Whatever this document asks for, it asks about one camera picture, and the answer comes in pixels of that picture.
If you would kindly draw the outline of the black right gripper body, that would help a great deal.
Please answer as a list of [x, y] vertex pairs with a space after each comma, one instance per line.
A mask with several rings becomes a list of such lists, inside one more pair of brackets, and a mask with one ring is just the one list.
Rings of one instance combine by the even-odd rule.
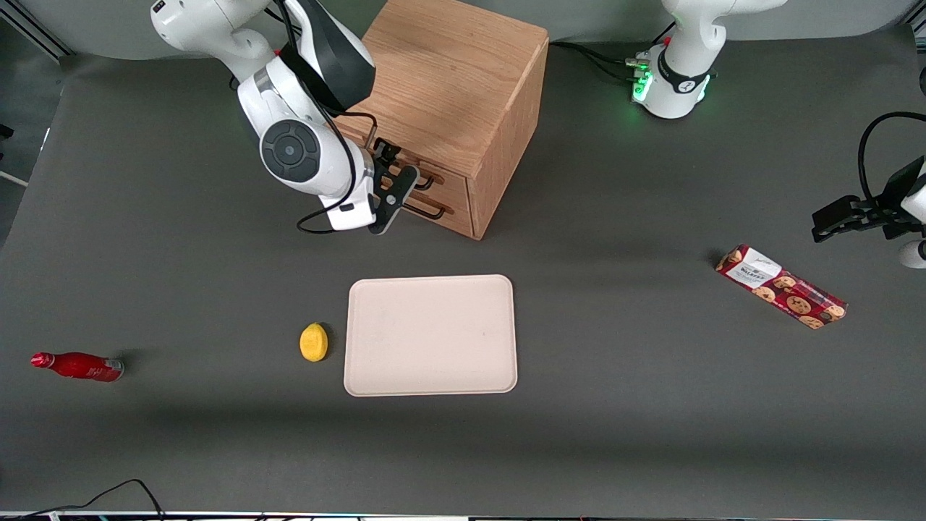
[[377, 162], [373, 158], [373, 188], [368, 205], [375, 218], [394, 218], [398, 211], [398, 177], [391, 167], [390, 162]]

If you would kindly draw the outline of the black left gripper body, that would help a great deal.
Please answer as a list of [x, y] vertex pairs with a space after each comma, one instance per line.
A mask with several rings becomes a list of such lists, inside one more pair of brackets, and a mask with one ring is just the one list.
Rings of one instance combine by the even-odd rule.
[[886, 222], [924, 223], [924, 157], [914, 159], [887, 179], [875, 198], [870, 223], [882, 230]]

